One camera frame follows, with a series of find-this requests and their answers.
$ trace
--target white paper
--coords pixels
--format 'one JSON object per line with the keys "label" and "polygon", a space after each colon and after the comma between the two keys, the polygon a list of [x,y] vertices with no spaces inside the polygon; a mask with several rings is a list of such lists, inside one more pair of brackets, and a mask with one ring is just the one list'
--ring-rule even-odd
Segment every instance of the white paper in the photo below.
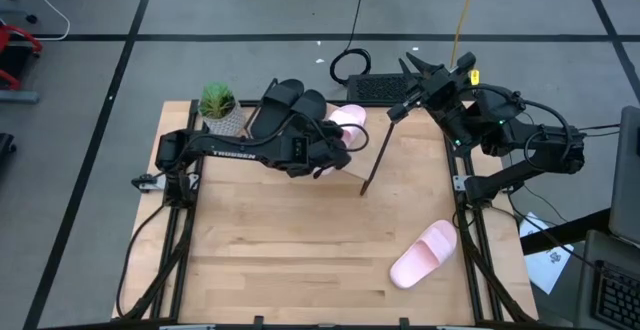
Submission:
{"label": "white paper", "polygon": [[[527,214],[527,218],[542,229],[549,228],[547,224],[538,220],[538,218],[531,212]],[[539,230],[528,221],[522,220],[522,223],[520,224],[520,237],[527,236],[538,231]],[[573,251],[573,246],[565,245],[565,247]],[[567,265],[569,256],[571,256],[571,254],[560,247],[525,256],[524,260],[527,263],[529,280],[542,289],[542,291],[547,293],[547,295],[550,294],[558,281],[562,270],[565,265]]]}

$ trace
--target gray floor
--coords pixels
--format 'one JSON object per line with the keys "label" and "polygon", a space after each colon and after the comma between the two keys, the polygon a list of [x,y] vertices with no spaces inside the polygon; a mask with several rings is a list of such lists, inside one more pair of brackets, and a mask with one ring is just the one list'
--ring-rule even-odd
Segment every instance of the gray floor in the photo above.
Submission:
{"label": "gray floor", "polygon": [[[72,34],[126,34],[139,0],[51,0],[72,21]],[[603,0],[621,34],[640,34],[640,0]],[[347,33],[357,0],[151,0],[141,34]],[[464,0],[363,0],[359,33],[452,33]],[[59,33],[64,23],[39,0],[23,6],[41,23],[34,33]],[[606,34],[591,0],[474,0],[464,27],[477,34]],[[198,97],[209,81],[226,81],[241,99],[256,99],[273,77],[296,77],[328,98],[345,90],[328,76],[345,42],[136,42],[76,223],[40,326],[106,321],[131,234],[139,194],[129,183],[146,170],[163,101]],[[372,73],[397,72],[397,57],[412,51],[447,62],[449,42],[354,42],[373,58]],[[36,106],[0,104],[0,131],[20,147],[0,179],[0,318],[21,328],[83,162],[122,42],[46,43],[28,85],[42,95]],[[625,44],[640,66],[640,44]],[[610,43],[471,43],[482,81],[518,89],[552,105],[579,127],[614,123],[620,109],[638,105]],[[359,72],[345,60],[338,74]],[[553,123],[530,110],[537,122]],[[587,164],[574,176],[544,175],[529,187],[568,218],[610,203],[615,136],[587,140]],[[514,160],[521,159],[514,154]],[[559,219],[520,191],[524,212]],[[579,263],[570,262],[551,296],[536,291],[546,318],[571,319]]]}

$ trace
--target pink slide sandal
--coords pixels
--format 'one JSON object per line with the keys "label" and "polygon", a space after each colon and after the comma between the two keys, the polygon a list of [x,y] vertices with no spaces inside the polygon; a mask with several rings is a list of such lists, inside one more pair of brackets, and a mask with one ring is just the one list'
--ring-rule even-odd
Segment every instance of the pink slide sandal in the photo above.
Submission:
{"label": "pink slide sandal", "polygon": [[453,254],[457,241],[456,229],[450,222],[434,222],[393,264],[391,281],[401,289],[412,287]]}
{"label": "pink slide sandal", "polygon": [[[364,122],[367,120],[367,112],[364,108],[358,105],[345,105],[336,109],[329,115],[329,119],[338,125],[343,124],[358,124],[364,126]],[[342,142],[344,142],[347,149],[351,146],[353,141],[362,133],[362,130],[357,127],[349,126],[342,128],[344,133],[342,134]],[[333,171],[334,168],[326,169],[322,172],[322,175],[327,175]]]}

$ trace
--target white cable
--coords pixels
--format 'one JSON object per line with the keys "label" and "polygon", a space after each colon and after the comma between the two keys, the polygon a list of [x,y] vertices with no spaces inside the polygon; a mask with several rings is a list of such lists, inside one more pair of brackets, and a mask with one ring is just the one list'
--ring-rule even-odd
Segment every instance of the white cable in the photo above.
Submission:
{"label": "white cable", "polygon": [[64,35],[62,35],[60,37],[57,37],[57,38],[45,38],[45,39],[36,38],[36,40],[40,40],[40,41],[60,41],[60,40],[64,40],[67,37],[67,35],[69,35],[69,30],[71,30],[71,21],[69,21],[69,19],[67,19],[67,17],[64,16],[64,14],[60,12],[60,10],[56,9],[55,6],[51,5],[49,0],[42,0],[42,1],[47,3],[47,5],[49,5],[49,7],[51,9],[53,9],[53,11],[57,12],[58,15],[60,15],[64,19],[64,21],[67,22],[67,31],[64,32]]}

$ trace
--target wooden tabletop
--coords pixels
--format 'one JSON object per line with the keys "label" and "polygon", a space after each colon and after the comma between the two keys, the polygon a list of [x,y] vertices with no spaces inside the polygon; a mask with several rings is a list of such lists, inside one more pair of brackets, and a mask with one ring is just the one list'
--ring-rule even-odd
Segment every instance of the wooden tabletop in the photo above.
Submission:
{"label": "wooden tabletop", "polygon": [[[155,144],[160,135],[186,126],[188,109],[189,102],[164,104]],[[372,154],[389,125],[386,110],[367,108]],[[155,146],[150,173],[157,172]],[[472,158],[479,175],[501,169],[500,159],[479,149]],[[372,160],[364,155],[360,161]],[[263,315],[269,324],[393,325],[400,317],[412,325],[473,324],[460,246],[409,290],[396,288],[388,276],[393,262],[430,224],[450,220],[454,212],[437,125],[426,112],[413,111],[396,126],[365,196],[359,196],[362,179],[353,175],[334,171],[318,180],[290,179],[257,162],[206,158],[179,321],[246,324]],[[160,192],[141,195],[135,228],[161,199]],[[511,211],[502,195],[494,204]],[[154,219],[133,247],[125,309],[158,270],[168,214]],[[484,216],[498,278],[537,317],[513,219],[493,210]],[[486,289],[482,276],[479,281]],[[163,314],[172,287],[171,278]],[[490,318],[486,291],[482,297]]]}

